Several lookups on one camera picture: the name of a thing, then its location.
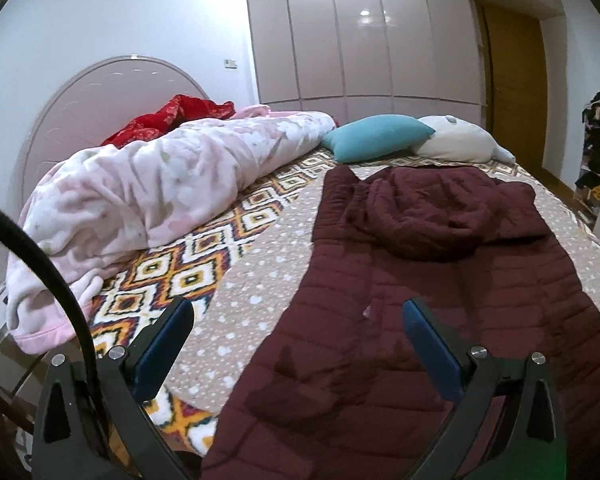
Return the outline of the geometric patterned bedsheet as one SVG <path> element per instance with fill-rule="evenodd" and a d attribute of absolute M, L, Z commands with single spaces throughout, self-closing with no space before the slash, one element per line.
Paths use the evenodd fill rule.
<path fill-rule="evenodd" d="M 210 222 L 134 257 L 106 281 L 93 301 L 97 354 L 128 346 L 177 296 L 192 302 L 197 321 L 232 264 L 247 255 L 256 237 L 274 224 L 302 188 L 324 179 L 335 165 L 332 154 L 318 148 L 257 180 Z M 145 410 L 172 448 L 190 455 L 207 454 L 220 412 L 195 408 L 170 393 L 166 384 L 146 402 Z"/>

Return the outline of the brown wooden door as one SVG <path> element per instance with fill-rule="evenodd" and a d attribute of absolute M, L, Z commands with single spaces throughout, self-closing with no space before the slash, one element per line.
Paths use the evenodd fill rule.
<path fill-rule="evenodd" d="M 543 165 L 547 72 L 540 22 L 479 2 L 486 71 L 486 125 L 496 142 L 533 172 Z"/>

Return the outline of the wall switch plate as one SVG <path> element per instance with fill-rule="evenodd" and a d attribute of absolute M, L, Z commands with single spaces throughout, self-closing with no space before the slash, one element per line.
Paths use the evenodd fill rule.
<path fill-rule="evenodd" d="M 231 60 L 230 58 L 226 58 L 224 60 L 224 67 L 228 70 L 236 70 L 237 62 L 235 60 Z"/>

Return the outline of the beige heart-pattern quilt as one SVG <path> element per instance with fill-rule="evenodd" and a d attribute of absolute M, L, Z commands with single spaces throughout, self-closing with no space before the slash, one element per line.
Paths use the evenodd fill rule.
<path fill-rule="evenodd" d="M 600 243 L 547 188 L 517 167 L 492 162 L 482 171 L 531 185 L 535 207 L 571 258 L 583 290 L 600 310 Z M 172 366 L 166 388 L 195 408 L 222 410 L 235 382 L 272 332 L 308 270 L 312 230 L 323 194 L 322 178 L 299 193 L 247 255 L 220 279 L 210 306 Z"/>

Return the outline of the pink floral blanket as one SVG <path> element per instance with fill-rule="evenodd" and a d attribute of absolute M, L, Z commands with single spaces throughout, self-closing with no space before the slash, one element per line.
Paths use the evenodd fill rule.
<path fill-rule="evenodd" d="M 335 127 L 323 112 L 262 106 L 123 148 L 86 148 L 42 177 L 19 223 L 90 318 L 102 284 L 132 255 L 222 214 L 240 191 L 312 151 Z"/>

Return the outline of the teal pillow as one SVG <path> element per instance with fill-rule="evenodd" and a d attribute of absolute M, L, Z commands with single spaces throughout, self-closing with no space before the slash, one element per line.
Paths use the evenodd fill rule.
<path fill-rule="evenodd" d="M 405 115 L 385 114 L 349 122 L 327 133 L 322 147 L 338 164 L 367 162 L 426 142 L 434 135 L 420 120 Z"/>

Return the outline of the red patterned cloth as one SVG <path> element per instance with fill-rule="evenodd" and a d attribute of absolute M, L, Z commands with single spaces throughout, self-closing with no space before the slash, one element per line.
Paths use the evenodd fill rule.
<path fill-rule="evenodd" d="M 132 119 L 122 129 L 102 142 L 102 146 L 113 145 L 115 148 L 123 148 L 134 141 L 156 140 L 178 128 L 184 122 L 204 118 L 228 119 L 235 112 L 235 105 L 232 101 L 218 104 L 207 99 L 177 94 L 160 110 Z"/>

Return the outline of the maroon puffer jacket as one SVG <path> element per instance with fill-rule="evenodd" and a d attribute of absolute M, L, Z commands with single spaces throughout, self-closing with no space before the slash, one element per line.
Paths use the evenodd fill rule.
<path fill-rule="evenodd" d="M 312 243 L 204 478 L 557 479 L 600 444 L 600 311 L 531 185 L 339 166 Z"/>

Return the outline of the beige wardrobe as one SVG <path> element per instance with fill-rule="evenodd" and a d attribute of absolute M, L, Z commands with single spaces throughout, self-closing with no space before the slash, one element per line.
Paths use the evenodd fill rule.
<path fill-rule="evenodd" d="M 483 121 L 470 0 L 247 0 L 259 98 L 338 122 Z"/>

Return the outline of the white plush pillow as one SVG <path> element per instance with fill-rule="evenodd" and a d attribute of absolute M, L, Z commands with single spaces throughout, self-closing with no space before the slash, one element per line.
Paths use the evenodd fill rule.
<path fill-rule="evenodd" d="M 452 115 L 425 116 L 419 121 L 434 129 L 434 134 L 425 142 L 412 148 L 412 152 L 423 158 L 441 159 L 448 162 L 502 162 L 513 165 L 516 157 L 502 148 L 494 137 L 480 126 Z"/>

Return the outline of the pink arched headboard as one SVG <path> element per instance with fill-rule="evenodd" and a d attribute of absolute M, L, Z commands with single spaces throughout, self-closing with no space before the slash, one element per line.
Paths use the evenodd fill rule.
<path fill-rule="evenodd" d="M 143 55 L 106 58 L 67 80 L 38 113 L 21 144 L 9 182 L 7 211 L 17 217 L 44 174 L 72 154 L 94 148 L 131 119 L 177 94 L 208 94 L 185 70 Z"/>

